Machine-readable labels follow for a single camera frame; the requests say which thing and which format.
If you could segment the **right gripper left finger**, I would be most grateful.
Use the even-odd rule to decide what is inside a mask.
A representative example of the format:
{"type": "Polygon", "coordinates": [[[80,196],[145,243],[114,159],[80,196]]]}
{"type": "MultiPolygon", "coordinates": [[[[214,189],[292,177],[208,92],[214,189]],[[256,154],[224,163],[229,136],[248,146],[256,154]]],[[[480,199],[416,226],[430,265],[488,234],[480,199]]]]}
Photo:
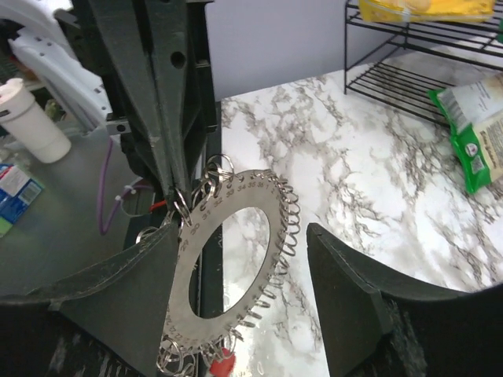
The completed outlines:
{"type": "Polygon", "coordinates": [[[26,295],[1,298],[3,376],[158,376],[178,227],[26,295]]]}

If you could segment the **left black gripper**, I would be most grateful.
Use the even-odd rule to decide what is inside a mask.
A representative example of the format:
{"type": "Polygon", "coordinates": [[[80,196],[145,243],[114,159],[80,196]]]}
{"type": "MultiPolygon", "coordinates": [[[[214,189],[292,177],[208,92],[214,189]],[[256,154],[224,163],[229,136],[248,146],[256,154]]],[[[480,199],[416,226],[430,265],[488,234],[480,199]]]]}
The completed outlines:
{"type": "Polygon", "coordinates": [[[217,106],[204,1],[76,1],[55,17],[80,64],[98,75],[131,170],[187,196],[217,106]]]}

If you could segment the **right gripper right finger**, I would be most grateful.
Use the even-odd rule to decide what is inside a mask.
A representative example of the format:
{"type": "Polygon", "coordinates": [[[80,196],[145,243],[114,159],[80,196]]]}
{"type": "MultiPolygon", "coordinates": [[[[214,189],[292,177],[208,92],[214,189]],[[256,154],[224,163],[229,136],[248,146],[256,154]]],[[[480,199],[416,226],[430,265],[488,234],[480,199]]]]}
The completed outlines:
{"type": "Polygon", "coordinates": [[[501,375],[501,286],[467,293],[417,280],[316,223],[307,256],[330,375],[501,375]]]}

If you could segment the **red key tag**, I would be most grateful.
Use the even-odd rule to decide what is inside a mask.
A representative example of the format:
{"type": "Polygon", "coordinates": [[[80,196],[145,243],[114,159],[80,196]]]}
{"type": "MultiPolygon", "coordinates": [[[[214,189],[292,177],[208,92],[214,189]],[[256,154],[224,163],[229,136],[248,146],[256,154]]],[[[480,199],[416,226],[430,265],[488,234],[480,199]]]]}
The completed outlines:
{"type": "Polygon", "coordinates": [[[212,377],[230,377],[233,372],[236,356],[234,352],[231,352],[227,348],[222,348],[223,358],[215,360],[212,362],[207,376],[212,377]]]}

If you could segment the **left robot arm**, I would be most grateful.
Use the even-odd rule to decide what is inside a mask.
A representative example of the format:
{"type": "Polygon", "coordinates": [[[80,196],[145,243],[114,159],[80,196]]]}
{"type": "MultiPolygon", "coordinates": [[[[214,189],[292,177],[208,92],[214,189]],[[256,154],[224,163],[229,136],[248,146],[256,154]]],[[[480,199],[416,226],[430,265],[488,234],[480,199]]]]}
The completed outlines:
{"type": "Polygon", "coordinates": [[[189,194],[218,124],[204,1],[4,1],[14,56],[86,130],[124,134],[163,193],[189,194]]]}

